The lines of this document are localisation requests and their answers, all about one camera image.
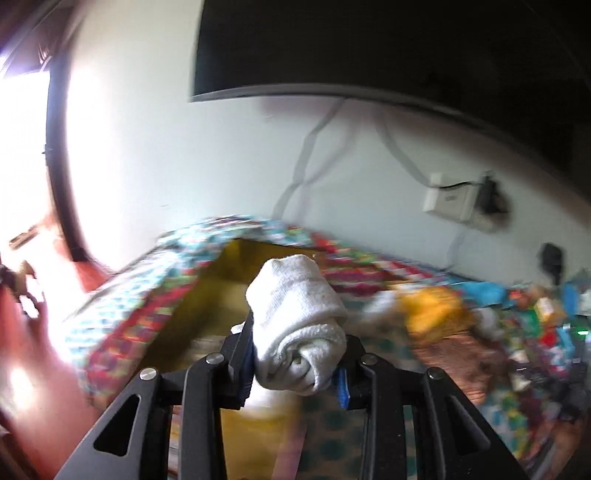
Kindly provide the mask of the colourful polka dot tablecloth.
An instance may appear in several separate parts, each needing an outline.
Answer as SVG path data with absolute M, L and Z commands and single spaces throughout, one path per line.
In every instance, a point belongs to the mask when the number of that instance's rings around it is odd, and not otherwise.
M 535 479 L 590 353 L 529 288 L 249 216 L 164 235 L 76 313 L 101 410 L 62 479 Z

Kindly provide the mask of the dark door frame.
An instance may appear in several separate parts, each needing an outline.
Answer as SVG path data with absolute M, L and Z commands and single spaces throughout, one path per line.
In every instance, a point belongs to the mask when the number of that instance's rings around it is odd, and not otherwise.
M 57 55 L 49 69 L 46 110 L 45 163 L 58 224 L 66 251 L 73 262 L 89 261 L 75 211 L 69 178 L 66 145 L 66 100 L 70 78 L 70 56 Z

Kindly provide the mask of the black wall television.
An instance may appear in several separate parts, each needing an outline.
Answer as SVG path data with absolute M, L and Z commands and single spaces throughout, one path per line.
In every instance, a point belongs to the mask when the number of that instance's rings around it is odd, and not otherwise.
M 428 112 L 590 192 L 586 1 L 206 1 L 196 101 L 329 95 Z

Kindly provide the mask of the small dog in sweater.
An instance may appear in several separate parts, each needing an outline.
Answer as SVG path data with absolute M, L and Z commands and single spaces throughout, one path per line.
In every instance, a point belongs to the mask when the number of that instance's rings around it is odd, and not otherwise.
M 16 270 L 1 263 L 1 284 L 11 291 L 14 299 L 29 319 L 38 319 L 39 301 L 29 290 L 27 284 L 29 278 L 36 279 L 36 274 L 27 261 L 23 261 Z

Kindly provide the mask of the white wall socket plate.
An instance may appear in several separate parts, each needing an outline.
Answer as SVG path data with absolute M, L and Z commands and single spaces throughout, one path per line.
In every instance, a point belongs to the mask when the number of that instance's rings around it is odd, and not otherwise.
M 430 180 L 432 187 L 427 191 L 423 211 L 457 223 L 469 223 L 478 185 L 471 182 L 463 184 L 443 173 L 432 174 Z

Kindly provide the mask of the brown labelled snack packet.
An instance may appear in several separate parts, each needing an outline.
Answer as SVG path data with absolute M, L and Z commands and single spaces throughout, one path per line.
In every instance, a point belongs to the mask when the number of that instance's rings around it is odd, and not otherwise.
M 462 332 L 412 349 L 426 367 L 443 369 L 477 406 L 497 389 L 512 389 L 510 361 L 499 341 Z

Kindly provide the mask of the white sock pair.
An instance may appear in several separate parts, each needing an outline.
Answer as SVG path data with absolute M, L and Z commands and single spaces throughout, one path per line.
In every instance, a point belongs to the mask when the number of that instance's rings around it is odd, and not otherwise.
M 327 388 L 346 352 L 348 311 L 318 264 L 301 254 L 267 260 L 245 299 L 257 382 L 301 396 Z

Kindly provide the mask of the blue cloth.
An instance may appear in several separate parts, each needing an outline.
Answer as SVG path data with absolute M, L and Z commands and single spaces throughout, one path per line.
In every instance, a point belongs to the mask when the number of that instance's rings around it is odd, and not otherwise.
M 502 306 L 507 303 L 504 286 L 486 281 L 463 281 L 455 283 L 453 289 L 462 299 L 478 307 Z

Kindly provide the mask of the black power adapter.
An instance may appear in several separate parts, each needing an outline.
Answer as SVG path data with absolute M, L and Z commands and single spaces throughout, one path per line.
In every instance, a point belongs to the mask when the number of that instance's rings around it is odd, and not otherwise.
M 499 183 L 491 173 L 485 174 L 481 179 L 475 209 L 488 217 L 509 214 L 508 201 L 500 191 Z

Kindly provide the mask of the golden yellow snack packet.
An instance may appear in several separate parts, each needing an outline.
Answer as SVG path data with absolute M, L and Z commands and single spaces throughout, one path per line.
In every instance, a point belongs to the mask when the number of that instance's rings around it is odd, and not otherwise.
M 399 302 L 409 336 L 418 346 L 464 332 L 475 322 L 460 296 L 448 287 L 401 292 Z

